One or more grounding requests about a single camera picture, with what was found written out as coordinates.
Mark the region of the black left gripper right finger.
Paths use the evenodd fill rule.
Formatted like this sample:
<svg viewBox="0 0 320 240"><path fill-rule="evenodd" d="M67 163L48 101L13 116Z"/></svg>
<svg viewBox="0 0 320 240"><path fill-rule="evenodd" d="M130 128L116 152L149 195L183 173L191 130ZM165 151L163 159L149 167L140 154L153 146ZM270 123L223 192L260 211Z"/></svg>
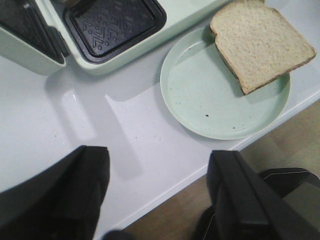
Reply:
<svg viewBox="0 0 320 240"><path fill-rule="evenodd" d="M320 238L320 230L265 183L238 151L212 151L207 186L219 240Z"/></svg>

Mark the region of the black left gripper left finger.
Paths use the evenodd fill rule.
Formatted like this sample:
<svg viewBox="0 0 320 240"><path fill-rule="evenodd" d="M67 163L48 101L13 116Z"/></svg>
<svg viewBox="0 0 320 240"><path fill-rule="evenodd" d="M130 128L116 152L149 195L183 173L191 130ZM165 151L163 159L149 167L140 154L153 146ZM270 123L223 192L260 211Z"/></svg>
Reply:
<svg viewBox="0 0 320 240"><path fill-rule="evenodd" d="M0 194L2 240L91 240L110 181L106 147L82 145Z"/></svg>

